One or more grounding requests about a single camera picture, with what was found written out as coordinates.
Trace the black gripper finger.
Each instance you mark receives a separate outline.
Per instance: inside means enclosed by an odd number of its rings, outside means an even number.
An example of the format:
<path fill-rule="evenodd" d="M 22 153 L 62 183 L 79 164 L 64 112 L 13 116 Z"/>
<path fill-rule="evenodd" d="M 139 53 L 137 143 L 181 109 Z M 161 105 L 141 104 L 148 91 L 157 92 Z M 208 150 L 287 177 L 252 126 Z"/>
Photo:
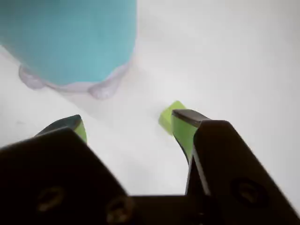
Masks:
<path fill-rule="evenodd" d="M 173 135 L 201 183 L 203 225 L 297 225 L 299 216 L 230 122 L 172 111 Z"/>
<path fill-rule="evenodd" d="M 3 225 L 127 225 L 134 204 L 86 143 L 79 115 L 0 149 Z"/>

